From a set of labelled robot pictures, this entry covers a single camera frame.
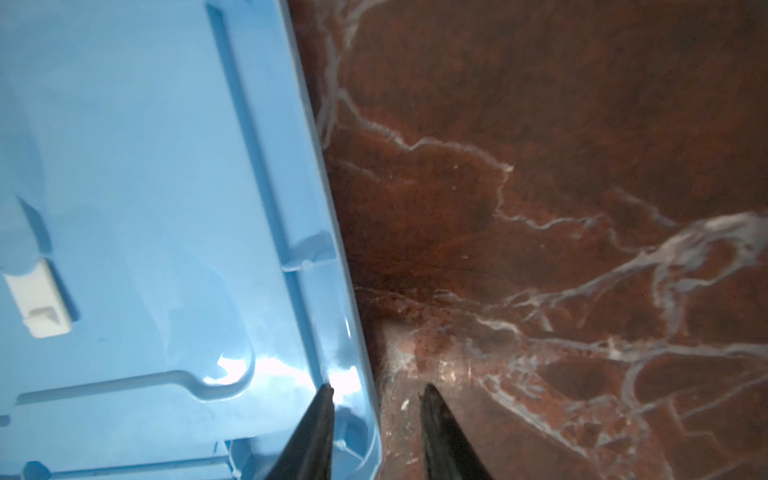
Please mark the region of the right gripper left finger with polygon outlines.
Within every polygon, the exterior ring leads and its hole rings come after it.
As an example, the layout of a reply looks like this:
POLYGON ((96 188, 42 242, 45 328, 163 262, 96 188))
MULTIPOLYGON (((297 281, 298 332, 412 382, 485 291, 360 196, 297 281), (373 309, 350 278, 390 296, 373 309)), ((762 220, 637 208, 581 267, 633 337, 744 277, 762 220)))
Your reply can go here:
POLYGON ((335 426, 333 394, 328 383, 319 388, 267 479, 331 478, 335 426))

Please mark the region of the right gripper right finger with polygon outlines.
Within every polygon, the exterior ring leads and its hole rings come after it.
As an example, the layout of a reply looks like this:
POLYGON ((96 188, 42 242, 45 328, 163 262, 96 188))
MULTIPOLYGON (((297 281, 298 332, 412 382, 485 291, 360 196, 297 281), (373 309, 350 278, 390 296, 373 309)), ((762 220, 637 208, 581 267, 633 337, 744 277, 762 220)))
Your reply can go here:
POLYGON ((432 383, 425 386, 420 397, 420 422, 427 479, 492 479, 432 383))

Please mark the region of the blue plastic lid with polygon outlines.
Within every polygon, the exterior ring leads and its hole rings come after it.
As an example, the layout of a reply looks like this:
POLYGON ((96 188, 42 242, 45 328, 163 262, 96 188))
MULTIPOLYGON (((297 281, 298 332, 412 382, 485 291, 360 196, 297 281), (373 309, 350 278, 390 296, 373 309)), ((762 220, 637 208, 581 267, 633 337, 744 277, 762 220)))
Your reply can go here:
POLYGON ((378 403, 283 1, 1 5, 1 475, 266 479, 378 403))

